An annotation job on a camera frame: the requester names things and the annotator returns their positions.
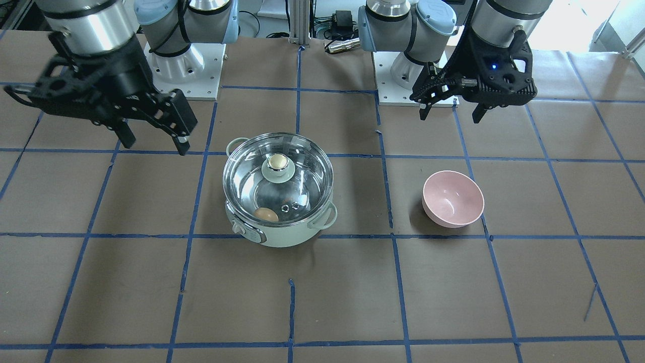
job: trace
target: pink bowl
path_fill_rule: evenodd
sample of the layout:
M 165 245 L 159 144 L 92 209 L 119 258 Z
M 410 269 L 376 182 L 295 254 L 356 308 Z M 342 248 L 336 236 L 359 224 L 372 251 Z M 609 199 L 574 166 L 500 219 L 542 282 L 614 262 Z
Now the pink bowl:
M 458 228 L 478 220 L 484 212 L 484 195 L 469 177 L 444 170 L 423 185 L 423 209 L 436 224 Z

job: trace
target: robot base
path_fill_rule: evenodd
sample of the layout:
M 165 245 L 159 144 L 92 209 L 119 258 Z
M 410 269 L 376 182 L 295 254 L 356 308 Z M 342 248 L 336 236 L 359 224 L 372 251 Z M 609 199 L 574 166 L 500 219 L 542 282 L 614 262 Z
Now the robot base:
M 176 82 L 169 82 L 166 79 L 161 79 L 156 72 L 153 73 L 153 82 L 155 87 L 160 92 L 168 92 L 174 88 L 179 88 L 184 92 L 187 99 L 201 100 L 201 101 L 217 101 L 219 93 L 219 81 L 222 76 L 222 65 L 226 53 L 226 45 L 224 44 L 206 44 L 206 43 L 193 43 L 193 47 L 203 56 L 204 69 L 200 70 L 193 80 L 186 81 L 185 79 L 178 79 Z M 148 58 L 148 64 L 151 64 L 151 53 L 149 53 L 150 45 L 146 44 L 144 52 Z
M 387 106 L 415 106 L 419 104 L 408 99 L 412 90 L 408 90 L 399 86 L 399 84 L 392 78 L 390 69 L 394 60 L 399 55 L 399 52 L 374 52 L 374 70 L 376 73 L 376 85 L 379 89 L 379 103 Z M 441 60 L 438 66 L 443 67 L 448 58 L 446 53 L 441 55 Z M 453 104 L 459 104 L 459 99 L 456 97 L 445 99 L 434 104 L 433 107 L 452 107 Z

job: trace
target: pot lid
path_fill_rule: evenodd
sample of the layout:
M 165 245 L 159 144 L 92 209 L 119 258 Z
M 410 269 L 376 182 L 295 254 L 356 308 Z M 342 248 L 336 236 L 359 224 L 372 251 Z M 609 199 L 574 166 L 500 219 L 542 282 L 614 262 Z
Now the pot lid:
M 285 226 L 313 216 L 332 193 L 332 165 L 311 140 L 286 132 L 240 144 L 224 166 L 224 193 L 238 217 Z

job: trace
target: egg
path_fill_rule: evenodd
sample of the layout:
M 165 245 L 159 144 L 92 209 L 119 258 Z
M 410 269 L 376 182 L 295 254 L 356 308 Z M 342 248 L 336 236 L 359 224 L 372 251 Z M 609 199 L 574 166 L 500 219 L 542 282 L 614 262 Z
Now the egg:
M 261 220 L 278 222 L 278 215 L 269 208 L 258 208 L 253 212 L 253 215 Z

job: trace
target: pot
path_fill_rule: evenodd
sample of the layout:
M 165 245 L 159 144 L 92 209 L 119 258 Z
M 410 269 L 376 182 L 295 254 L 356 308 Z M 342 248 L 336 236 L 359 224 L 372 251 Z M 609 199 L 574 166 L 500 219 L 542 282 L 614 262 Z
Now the pot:
M 226 215 L 235 234 L 269 247 L 289 247 L 336 221 L 332 164 L 313 141 L 287 132 L 237 138 L 226 155 Z

